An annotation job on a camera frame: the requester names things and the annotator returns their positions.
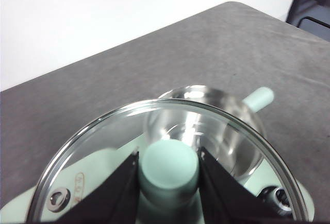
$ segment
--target cylindrical knob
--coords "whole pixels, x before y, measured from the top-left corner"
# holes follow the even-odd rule
[[[173,209],[187,203],[197,190],[198,175],[196,152],[174,139],[151,144],[139,163],[143,194],[162,208]]]

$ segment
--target stainless steel bowl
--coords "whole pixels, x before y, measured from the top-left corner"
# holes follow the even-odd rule
[[[162,94],[159,98],[179,98],[208,104],[244,121],[263,137],[265,128],[256,113],[235,96],[204,85],[191,85]],[[246,142],[238,132],[206,120],[196,114],[167,111],[153,113],[146,130],[150,142],[161,138],[173,138],[186,141],[190,146],[206,147],[212,155],[236,179],[242,180],[252,174],[262,161],[258,149]]]

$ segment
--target metal rim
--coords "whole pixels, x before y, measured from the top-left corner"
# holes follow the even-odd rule
[[[88,123],[84,127],[82,127],[78,132],[76,132],[65,144],[57,151],[57,153],[54,155],[54,157],[51,159],[49,164],[47,165],[46,169],[42,173],[35,192],[33,194],[33,197],[31,199],[29,209],[27,212],[26,221],[38,221],[38,217],[36,217],[36,210],[38,207],[38,199],[40,197],[40,194],[42,193],[42,189],[45,186],[45,183],[48,180],[49,172],[55,167],[61,156],[64,154],[64,152],[71,147],[77,139],[79,139],[85,132],[87,132],[90,128],[94,127],[98,123],[102,122],[103,120],[111,117],[114,114],[122,113],[124,111],[129,111],[131,109],[134,109],[136,106],[141,105],[149,105],[154,103],[170,103],[170,104],[178,104],[178,105],[189,105],[189,106],[195,106],[198,108],[206,109],[208,111],[211,111],[215,114],[220,114],[224,117],[226,117],[232,124],[238,125],[239,127],[243,128],[242,131],[246,132],[247,135],[250,135],[254,138],[256,138],[256,141],[251,139],[252,143],[260,149],[260,151],[263,153],[265,158],[269,160],[270,165],[272,169],[275,171],[277,177],[279,178],[282,186],[288,193],[288,198],[290,205],[292,206],[292,214],[293,217],[296,220],[308,220],[308,214],[306,210],[306,205],[303,200],[303,196],[301,194],[301,191],[299,189],[299,186],[293,177],[292,173],[290,172],[289,168],[283,161],[283,159],[279,156],[279,154],[275,151],[275,149],[267,142],[267,140],[261,136],[258,132],[256,132],[251,126],[247,125],[243,121],[239,120],[238,118],[232,116],[231,114],[207,105],[200,102],[190,101],[190,100],[183,100],[183,99],[150,99],[150,100],[143,100],[134,102],[132,104],[128,104],[125,106],[122,106],[118,109],[112,110],[103,116],[93,120],[92,122]]]
[[[257,120],[258,122],[258,125],[260,126],[260,131],[256,131],[258,133],[260,133],[264,138],[267,138],[267,133],[266,133],[266,129],[265,129],[265,126],[263,125],[261,119],[259,118],[259,116],[254,113],[250,107],[248,105],[246,105],[245,103],[243,103],[240,99],[238,99],[235,95],[232,95],[232,94],[229,94],[225,91],[222,91],[222,90],[219,90],[219,89],[215,89],[215,88],[212,88],[212,87],[209,87],[209,86],[206,86],[206,85],[199,85],[199,84],[195,84],[195,85],[189,85],[189,86],[185,86],[185,87],[180,87],[180,88],[175,88],[175,89],[172,89],[172,90],[169,90],[163,94],[161,94],[158,99],[164,99],[164,98],[167,98],[166,96],[169,95],[170,93],[174,93],[175,91],[178,91],[179,89],[187,89],[187,88],[200,88],[200,89],[208,89],[210,91],[214,91],[214,92],[218,92],[218,93],[223,93],[227,96],[230,96],[230,97],[233,97],[235,99],[237,99],[238,101],[240,101],[240,103],[245,106],[247,109],[249,109],[251,111],[251,114],[255,117],[255,119]],[[221,108],[217,107],[217,106],[213,106],[213,105],[210,105],[210,104],[206,104],[206,103],[203,103],[205,105],[208,105],[208,106],[212,106],[212,107],[215,107],[217,109],[220,109],[222,110]]]

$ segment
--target gray table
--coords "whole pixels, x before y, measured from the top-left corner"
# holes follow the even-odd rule
[[[189,84],[241,98],[272,88],[269,142],[330,221],[330,44],[232,2],[1,92],[2,205],[84,124]]]

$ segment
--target bowl handle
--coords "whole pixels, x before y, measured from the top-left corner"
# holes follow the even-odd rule
[[[268,87],[260,87],[244,98],[246,104],[253,112],[258,112],[274,100],[274,92]]]

